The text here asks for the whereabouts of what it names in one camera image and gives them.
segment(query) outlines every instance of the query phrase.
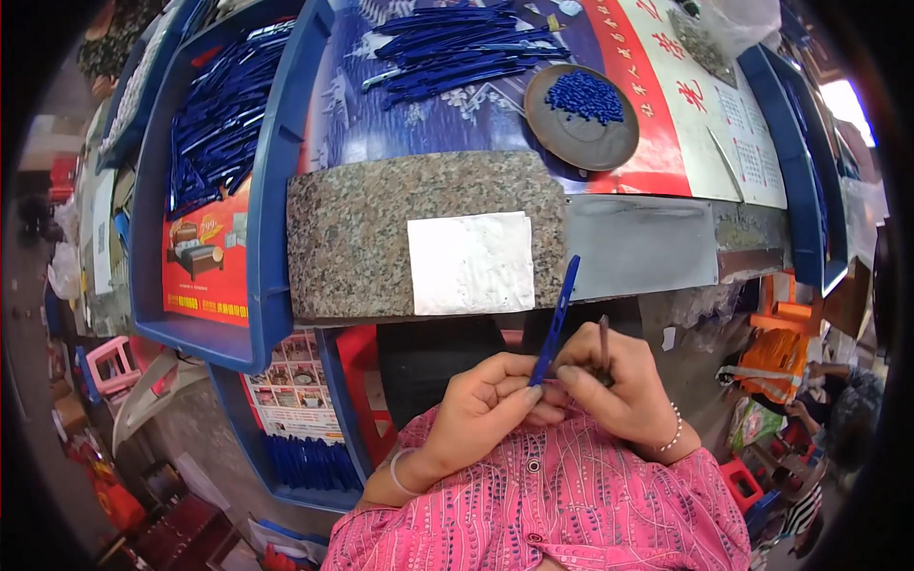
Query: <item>concrete floor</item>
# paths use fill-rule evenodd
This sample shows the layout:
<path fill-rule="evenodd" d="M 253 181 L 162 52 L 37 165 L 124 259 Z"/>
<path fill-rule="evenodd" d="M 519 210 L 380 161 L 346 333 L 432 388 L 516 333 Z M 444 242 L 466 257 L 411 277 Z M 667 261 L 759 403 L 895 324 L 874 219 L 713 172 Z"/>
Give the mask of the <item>concrete floor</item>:
<path fill-rule="evenodd" d="M 661 349 L 663 329 L 670 325 L 672 296 L 655 293 L 639 298 L 644 338 L 654 351 L 657 369 L 666 391 L 702 436 L 706 447 L 716 455 L 726 454 L 723 441 L 731 406 L 723 402 L 723 390 L 714 373 L 724 356 L 736 350 L 734 343 L 721 342 L 710 353 L 697 352 L 682 331 L 677 332 L 676 347 Z M 741 328 L 733 323 L 724 332 L 739 337 Z M 232 505 L 229 518 L 241 521 L 246 513 L 267 518 L 300 533 L 329 535 L 339 519 L 336 513 L 320 512 L 281 502 L 272 497 L 248 464 L 229 423 L 217 401 L 212 385 L 200 382 L 195 390 L 176 400 L 149 423 L 147 434 L 158 441 L 170 459 L 187 452 L 216 484 Z"/>

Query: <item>woman's right hand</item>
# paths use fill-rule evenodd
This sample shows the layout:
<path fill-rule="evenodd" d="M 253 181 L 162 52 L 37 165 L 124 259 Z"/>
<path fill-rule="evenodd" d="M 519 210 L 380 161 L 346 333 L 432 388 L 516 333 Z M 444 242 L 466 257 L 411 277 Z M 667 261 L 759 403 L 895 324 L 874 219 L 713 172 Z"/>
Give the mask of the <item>woman's right hand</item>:
<path fill-rule="evenodd" d="M 602 368 L 600 327 L 596 323 L 581 325 L 562 347 L 556 357 L 558 379 L 579 406 L 612 435 L 645 447 L 666 446 L 676 437 L 678 422 L 650 347 L 641 339 L 612 329 L 607 345 L 606 366 L 615 381 L 611 388 L 593 375 Z"/>

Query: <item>blue plastic pen part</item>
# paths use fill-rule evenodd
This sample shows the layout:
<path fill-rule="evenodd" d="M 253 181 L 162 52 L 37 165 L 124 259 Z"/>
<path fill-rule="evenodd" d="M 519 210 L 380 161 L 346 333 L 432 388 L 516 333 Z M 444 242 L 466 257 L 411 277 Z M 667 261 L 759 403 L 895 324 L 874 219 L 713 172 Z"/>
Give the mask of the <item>blue plastic pen part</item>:
<path fill-rule="evenodd" d="M 562 331 L 562 323 L 565 322 L 565 314 L 569 310 L 569 301 L 571 300 L 571 291 L 574 290 L 574 279 L 578 275 L 578 265 L 580 256 L 572 256 L 569 267 L 565 271 L 565 281 L 562 282 L 562 292 L 558 295 L 556 312 L 552 314 L 552 323 L 549 324 L 549 335 L 546 336 L 546 342 L 543 343 L 543 350 L 539 352 L 537 364 L 533 367 L 533 374 L 530 376 L 530 386 L 541 385 L 543 378 L 546 376 L 546 369 L 549 364 L 556 359 L 558 350 L 558 334 Z"/>

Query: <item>pink patterned shirt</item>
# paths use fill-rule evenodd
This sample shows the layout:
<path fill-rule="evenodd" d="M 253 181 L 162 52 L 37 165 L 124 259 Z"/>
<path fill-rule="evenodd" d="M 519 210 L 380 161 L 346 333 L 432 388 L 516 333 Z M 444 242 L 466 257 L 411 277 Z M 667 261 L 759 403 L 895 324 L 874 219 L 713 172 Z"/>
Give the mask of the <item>pink patterned shirt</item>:
<path fill-rule="evenodd" d="M 437 414 L 414 418 L 401 446 L 422 446 Z M 568 569 L 747 569 L 749 535 L 707 450 L 645 462 L 570 407 L 402 508 L 345 515 L 326 568 L 536 569 L 544 555 Z"/>

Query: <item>printed advertisement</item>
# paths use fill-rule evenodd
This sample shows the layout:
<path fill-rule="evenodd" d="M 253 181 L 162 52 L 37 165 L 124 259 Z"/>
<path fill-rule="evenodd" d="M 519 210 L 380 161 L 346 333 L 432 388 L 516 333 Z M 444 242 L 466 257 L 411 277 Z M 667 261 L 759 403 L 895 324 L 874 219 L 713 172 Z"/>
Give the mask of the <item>printed advertisement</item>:
<path fill-rule="evenodd" d="M 294 333 L 273 349 L 270 368 L 241 375 L 251 408 L 270 435 L 343 442 L 314 332 Z"/>
<path fill-rule="evenodd" d="M 233 196 L 162 227 L 162 292 L 167 312 L 248 326 L 250 177 Z"/>

